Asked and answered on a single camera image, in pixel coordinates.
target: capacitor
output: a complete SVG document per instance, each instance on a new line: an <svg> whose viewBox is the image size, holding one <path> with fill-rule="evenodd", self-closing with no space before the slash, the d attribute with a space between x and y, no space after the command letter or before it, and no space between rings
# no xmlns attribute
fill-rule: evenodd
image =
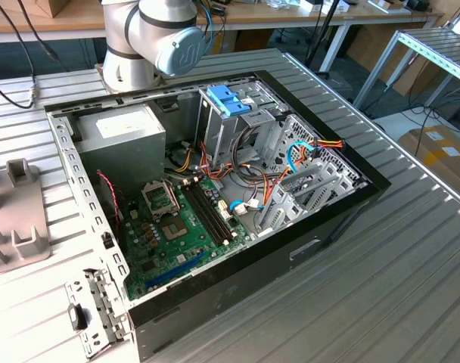
<svg viewBox="0 0 460 363"><path fill-rule="evenodd" d="M148 240L148 241L151 242L151 240L152 240L153 237L154 237L153 232L147 231L147 232L145 233L145 237L146 237L146 240Z"/></svg>

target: blue cable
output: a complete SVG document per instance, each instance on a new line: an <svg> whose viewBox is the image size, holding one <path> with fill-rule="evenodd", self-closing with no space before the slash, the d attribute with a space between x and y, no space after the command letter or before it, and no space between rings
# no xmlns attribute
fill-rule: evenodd
<svg viewBox="0 0 460 363"><path fill-rule="evenodd" d="M229 209L232 211L238 204L242 204L244 201L243 200L236 200L232 204L230 204Z"/></svg>
<svg viewBox="0 0 460 363"><path fill-rule="evenodd" d="M310 152L312 152L315 147L307 144L305 141L295 141L291 144L291 146L287 149L287 163L289 164L289 166L291 167L292 171L293 172L296 172L297 169L296 167L294 166L294 163L292 161L292 147L294 146L304 146L307 150L309 150Z"/></svg>
<svg viewBox="0 0 460 363"><path fill-rule="evenodd" d="M205 13L207 13L207 20L208 20L208 23L210 23L210 43L208 43L208 46L207 46L207 49L205 49L205 54L208 52L208 49L210 49L212 43L213 43L213 21L212 21L212 17L210 15L210 12L208 11L207 7L204 5L203 2L198 2L198 4L200 4L200 6L203 8L203 10L205 10Z"/></svg>

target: ram slot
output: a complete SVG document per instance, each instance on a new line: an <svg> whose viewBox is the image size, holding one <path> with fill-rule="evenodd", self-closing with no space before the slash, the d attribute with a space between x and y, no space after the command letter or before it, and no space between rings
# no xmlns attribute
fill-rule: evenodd
<svg viewBox="0 0 460 363"><path fill-rule="evenodd" d="M221 220L199 185L184 187L183 194L191 205L194 214L212 236L217 246L222 246L225 240L232 239L232 233Z"/></svg>

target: blue drive bay latch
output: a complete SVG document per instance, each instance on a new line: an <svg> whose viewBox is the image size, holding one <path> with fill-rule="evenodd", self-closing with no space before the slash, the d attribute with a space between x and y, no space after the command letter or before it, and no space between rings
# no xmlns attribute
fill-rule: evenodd
<svg viewBox="0 0 460 363"><path fill-rule="evenodd" d="M227 116L237 116L250 111L250 107L242 104L237 94L230 91L226 85L209 87L207 93Z"/></svg>

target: metal shelf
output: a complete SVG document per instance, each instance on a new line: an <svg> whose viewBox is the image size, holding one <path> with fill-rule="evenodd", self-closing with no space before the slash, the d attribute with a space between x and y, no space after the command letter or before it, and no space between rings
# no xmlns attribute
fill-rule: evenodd
<svg viewBox="0 0 460 363"><path fill-rule="evenodd" d="M403 58L393 76L390 77L388 85L403 71L413 52L426 57L429 61L443 68L451 76L460 79L460 36L448 28L397 30L361 88L353 103L354 107L361 107L398 43L406 45L410 48L410 51ZM434 94L434 97L428 101L428 104L435 99L445 84L439 87L439 92Z"/></svg>

